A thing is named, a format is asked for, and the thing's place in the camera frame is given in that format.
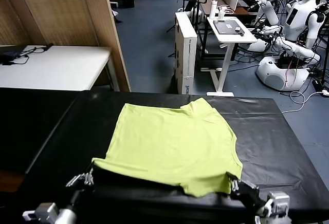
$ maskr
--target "black tablecloth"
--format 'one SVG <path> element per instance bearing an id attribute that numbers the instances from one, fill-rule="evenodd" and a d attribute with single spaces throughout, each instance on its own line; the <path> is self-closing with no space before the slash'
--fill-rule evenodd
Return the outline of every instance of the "black tablecloth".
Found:
<path id="1" fill-rule="evenodd" d="M 78 93 L 0 88 L 0 170 L 25 173 Z"/>
<path id="2" fill-rule="evenodd" d="M 125 103 L 179 108 L 197 98 L 107 90 L 81 93 L 27 175 L 17 201 L 21 206 L 16 202 L 15 208 L 33 209 L 45 201 L 60 206 L 67 203 L 70 195 L 64 185 L 83 172 L 92 157 L 105 157 Z M 266 199 L 269 191 L 287 193 L 291 197 L 289 215 L 295 222 L 329 219 L 329 192 L 274 100 L 204 98 L 235 132 L 242 178 L 257 184 L 262 198 Z M 95 172 L 94 177 L 95 192 L 82 213 L 84 222 L 104 223 L 98 220 L 116 214 L 123 220 L 137 212 L 193 219 L 229 218 L 230 223 L 243 222 L 247 217 L 240 202 L 221 194 L 194 198 L 184 195 L 179 187 L 110 172 Z"/>

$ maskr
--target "white desk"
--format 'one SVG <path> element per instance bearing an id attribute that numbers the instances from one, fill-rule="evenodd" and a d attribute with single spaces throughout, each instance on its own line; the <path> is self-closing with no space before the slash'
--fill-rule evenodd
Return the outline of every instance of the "white desk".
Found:
<path id="1" fill-rule="evenodd" d="M 220 43 L 222 43 L 222 45 L 220 45 L 220 47 L 221 48 L 227 47 L 222 68 L 202 69 L 202 71 L 210 72 L 212 82 L 213 82 L 213 84 L 215 86 L 215 90 L 216 90 L 216 92 L 208 92 L 207 95 L 208 96 L 234 96 L 232 92 L 223 92 L 223 87 L 224 87 L 227 71 L 230 66 L 230 61 L 231 61 L 234 45 L 236 43 L 255 43 L 255 42 L 257 42 L 257 39 L 254 37 L 253 34 L 251 34 L 251 32 L 236 17 L 226 16 L 226 17 L 224 17 L 224 20 L 236 21 L 237 24 L 240 26 L 240 28 L 245 32 L 244 36 L 234 35 L 234 34 L 232 34 L 232 35 L 219 34 L 214 25 L 214 21 L 216 21 L 217 19 L 214 19 L 214 20 L 212 20 L 210 18 L 207 18 L 207 19 L 208 19 L 208 22 L 209 22 L 212 30 L 214 31 L 214 33 L 217 37 L 217 40 Z M 221 72 L 219 79 L 217 78 L 217 75 L 216 75 L 217 71 Z"/>
<path id="2" fill-rule="evenodd" d="M 25 50 L 34 47 L 42 46 L 27 46 Z M 112 82 L 116 81 L 110 55 L 106 47 L 52 46 L 46 52 L 30 54 L 24 65 L 0 65 L 0 87 L 89 90 L 104 67 Z M 25 61 L 22 58 L 14 62 Z"/>

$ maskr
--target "white box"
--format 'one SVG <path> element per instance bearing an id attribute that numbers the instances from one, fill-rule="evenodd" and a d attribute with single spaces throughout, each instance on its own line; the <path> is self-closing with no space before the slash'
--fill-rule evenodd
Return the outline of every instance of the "white box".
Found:
<path id="1" fill-rule="evenodd" d="M 185 12 L 176 12 L 175 77 L 178 93 L 192 93 L 197 35 Z"/>

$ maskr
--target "wooden wall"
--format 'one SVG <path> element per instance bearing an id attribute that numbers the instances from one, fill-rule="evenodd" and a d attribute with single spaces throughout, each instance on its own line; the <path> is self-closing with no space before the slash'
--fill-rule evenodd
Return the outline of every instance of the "wooden wall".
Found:
<path id="1" fill-rule="evenodd" d="M 0 0 L 0 44 L 106 46 L 130 91 L 109 0 Z"/>

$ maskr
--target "white robot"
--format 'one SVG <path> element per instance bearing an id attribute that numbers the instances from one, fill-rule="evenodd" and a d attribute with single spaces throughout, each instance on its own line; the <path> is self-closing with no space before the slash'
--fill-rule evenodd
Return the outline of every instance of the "white robot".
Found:
<path id="1" fill-rule="evenodd" d="M 320 56 L 312 51 L 312 47 L 325 21 L 323 6 L 327 4 L 317 5 L 316 0 L 287 4 L 288 16 L 282 31 L 285 37 L 279 36 L 273 42 L 273 47 L 283 49 L 285 53 L 261 60 L 256 71 L 261 82 L 280 91 L 296 91 L 302 87 L 308 77 L 308 71 L 303 66 L 320 61 Z M 300 46 L 296 42 L 306 29 L 305 45 Z"/>
<path id="2" fill-rule="evenodd" d="M 272 5 L 273 1 L 275 0 L 258 0 L 260 7 L 255 19 L 256 24 L 254 24 L 256 27 L 259 27 L 261 24 L 264 24 L 264 21 L 267 19 L 268 23 L 273 27 L 264 26 L 254 30 L 254 32 L 256 32 L 255 36 L 258 38 L 257 42 L 241 44 L 240 46 L 244 49 L 252 52 L 264 52 L 271 46 L 272 37 L 269 35 L 282 32 L 282 27 L 277 25 L 279 23 L 279 18 Z"/>

